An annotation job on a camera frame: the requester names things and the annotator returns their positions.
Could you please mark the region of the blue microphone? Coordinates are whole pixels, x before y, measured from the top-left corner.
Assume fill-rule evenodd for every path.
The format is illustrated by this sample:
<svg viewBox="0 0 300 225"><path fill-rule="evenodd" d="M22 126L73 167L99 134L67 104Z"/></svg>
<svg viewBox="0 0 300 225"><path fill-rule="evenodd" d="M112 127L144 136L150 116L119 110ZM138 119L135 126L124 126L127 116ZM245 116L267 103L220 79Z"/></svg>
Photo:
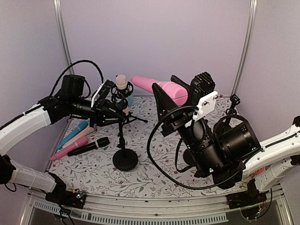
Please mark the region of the blue microphone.
<svg viewBox="0 0 300 225"><path fill-rule="evenodd" d="M68 143L72 138L74 138L77 134L83 131L88 126L88 121L83 120L79 123L79 125L70 133L68 134L61 143L57 146L57 149L60 150L62 147Z"/></svg>

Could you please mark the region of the beige pink microphone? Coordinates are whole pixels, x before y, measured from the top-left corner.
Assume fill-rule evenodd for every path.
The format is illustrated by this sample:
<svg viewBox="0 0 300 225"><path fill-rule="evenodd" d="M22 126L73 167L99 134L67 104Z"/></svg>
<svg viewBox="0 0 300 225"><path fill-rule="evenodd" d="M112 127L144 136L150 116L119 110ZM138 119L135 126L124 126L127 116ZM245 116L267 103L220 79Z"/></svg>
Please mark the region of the beige pink microphone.
<svg viewBox="0 0 300 225"><path fill-rule="evenodd" d="M69 140L68 142L66 142L62 148L66 148L67 146L73 144L75 141L79 140L82 137L86 137L87 135L93 133L95 131L95 129L93 127L87 126L84 130L82 130L81 132L79 132L77 135L75 135L71 140Z"/></svg>

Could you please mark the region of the black microphone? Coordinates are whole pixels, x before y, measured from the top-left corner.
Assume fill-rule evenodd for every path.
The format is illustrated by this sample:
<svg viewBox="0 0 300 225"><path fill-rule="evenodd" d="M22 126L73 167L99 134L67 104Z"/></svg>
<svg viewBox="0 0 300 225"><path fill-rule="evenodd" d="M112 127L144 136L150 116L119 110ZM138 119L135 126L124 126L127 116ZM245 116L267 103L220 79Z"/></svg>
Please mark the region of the black microphone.
<svg viewBox="0 0 300 225"><path fill-rule="evenodd" d="M110 141L109 141L108 137L99 138L94 142L91 142L87 145L84 145L82 147L79 147L77 149L74 149L74 150L70 151L67 155L69 157L70 156L76 156L76 155L83 154L83 153L86 153L86 152L91 151L91 150L96 150L96 149L99 149L101 147L105 147L109 143L110 143Z"/></svg>

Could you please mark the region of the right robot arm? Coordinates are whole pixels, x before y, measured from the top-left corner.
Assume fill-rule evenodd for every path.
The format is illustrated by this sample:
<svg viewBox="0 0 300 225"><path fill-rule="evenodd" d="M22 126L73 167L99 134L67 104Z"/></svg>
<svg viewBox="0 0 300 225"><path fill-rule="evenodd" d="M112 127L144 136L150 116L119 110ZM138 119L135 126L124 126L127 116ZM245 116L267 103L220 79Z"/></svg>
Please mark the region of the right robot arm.
<svg viewBox="0 0 300 225"><path fill-rule="evenodd" d="M169 82L153 82L158 123L162 135L173 132L185 144L184 173L195 169L195 177L213 178L213 186L232 188L243 177L267 167L265 175L243 193L242 200L253 204L286 172L300 162L300 124L263 142L258 141L249 122L233 109L210 128L205 116L213 112L218 93L208 73L194 77L190 84L176 76Z"/></svg>

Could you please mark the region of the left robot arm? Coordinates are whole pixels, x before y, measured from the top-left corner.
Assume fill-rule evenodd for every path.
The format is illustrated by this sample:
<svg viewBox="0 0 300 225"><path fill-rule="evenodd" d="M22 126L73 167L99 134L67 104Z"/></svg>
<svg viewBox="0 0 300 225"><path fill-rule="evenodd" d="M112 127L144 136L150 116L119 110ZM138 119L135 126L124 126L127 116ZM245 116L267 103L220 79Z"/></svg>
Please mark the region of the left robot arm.
<svg viewBox="0 0 300 225"><path fill-rule="evenodd" d="M38 157L46 162L46 152L54 135L42 129L74 115L90 121L90 127L103 127L120 123L125 118L122 110L127 104L120 97L106 97L115 83L106 80L96 90L91 100L83 97L85 78L80 75L63 77L56 94L39 100L30 109L13 118L0 128L0 183L15 184L51 193L59 203L66 203L70 194L57 175L40 171Z"/></svg>

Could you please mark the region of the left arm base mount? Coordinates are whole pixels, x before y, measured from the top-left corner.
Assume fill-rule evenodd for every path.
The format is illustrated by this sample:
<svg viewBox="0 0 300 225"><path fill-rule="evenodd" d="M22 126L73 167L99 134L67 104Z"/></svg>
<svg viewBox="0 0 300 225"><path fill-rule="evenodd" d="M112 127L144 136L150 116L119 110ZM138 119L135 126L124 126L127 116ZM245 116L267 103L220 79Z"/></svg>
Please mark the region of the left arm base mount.
<svg viewBox="0 0 300 225"><path fill-rule="evenodd" d="M49 202L61 206L83 209L86 201L86 191L80 189L66 190L65 186L58 186L45 195Z"/></svg>

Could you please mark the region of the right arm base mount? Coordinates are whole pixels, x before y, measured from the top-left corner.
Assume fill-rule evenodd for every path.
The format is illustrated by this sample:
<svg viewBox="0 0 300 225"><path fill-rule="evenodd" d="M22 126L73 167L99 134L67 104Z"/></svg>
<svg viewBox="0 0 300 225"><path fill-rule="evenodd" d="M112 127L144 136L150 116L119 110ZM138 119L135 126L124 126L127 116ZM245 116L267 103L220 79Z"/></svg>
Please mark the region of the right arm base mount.
<svg viewBox="0 0 300 225"><path fill-rule="evenodd" d="M255 180L251 180L247 184L247 190L226 195L229 209L236 209L251 206L267 200L266 192L259 192L255 185Z"/></svg>

